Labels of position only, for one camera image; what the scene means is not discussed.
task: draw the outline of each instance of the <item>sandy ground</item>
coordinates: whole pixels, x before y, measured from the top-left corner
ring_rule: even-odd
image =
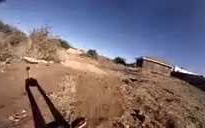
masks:
[[[0,127],[34,127],[24,94],[26,66],[68,123],[84,117],[89,128],[205,127],[205,92],[166,75],[79,60],[6,65],[0,72]],[[31,90],[45,121],[53,121],[39,91]],[[24,110],[18,121],[11,119]]]

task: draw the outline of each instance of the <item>tree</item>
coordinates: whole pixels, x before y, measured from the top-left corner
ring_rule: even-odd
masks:
[[[60,43],[60,46],[65,48],[65,49],[69,49],[72,47],[66,40],[59,38],[58,41]]]
[[[113,62],[116,64],[126,65],[125,59],[122,57],[115,57]]]
[[[90,58],[93,58],[93,59],[95,59],[95,60],[98,59],[98,53],[97,53],[96,50],[89,49],[89,50],[87,51],[87,56],[90,57]]]

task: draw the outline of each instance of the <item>rock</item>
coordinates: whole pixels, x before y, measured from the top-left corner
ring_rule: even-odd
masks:
[[[38,60],[35,58],[26,57],[26,56],[23,57],[23,60],[30,64],[38,64],[38,63],[48,64],[49,63],[48,61],[45,61],[45,60]]]
[[[26,114],[26,112],[27,112],[27,111],[24,109],[24,110],[21,112],[21,114]]]
[[[13,116],[9,116],[8,118],[10,121],[14,121],[14,117]]]

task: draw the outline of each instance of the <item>green tree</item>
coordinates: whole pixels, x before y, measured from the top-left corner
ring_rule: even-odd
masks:
[[[122,57],[115,57],[113,59],[113,62],[116,64],[122,64],[122,65],[126,65],[125,59]]]
[[[89,49],[89,50],[87,51],[87,56],[90,57],[90,58],[93,58],[93,59],[95,59],[95,60],[98,59],[98,53],[97,53],[96,50]]]

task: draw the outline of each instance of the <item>wall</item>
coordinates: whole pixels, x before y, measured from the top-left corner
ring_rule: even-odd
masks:
[[[160,73],[165,73],[165,74],[170,74],[172,70],[171,67],[167,67],[167,66],[164,66],[158,63],[153,63],[147,60],[143,60],[142,67],[144,69],[150,69],[150,70],[157,71]]]

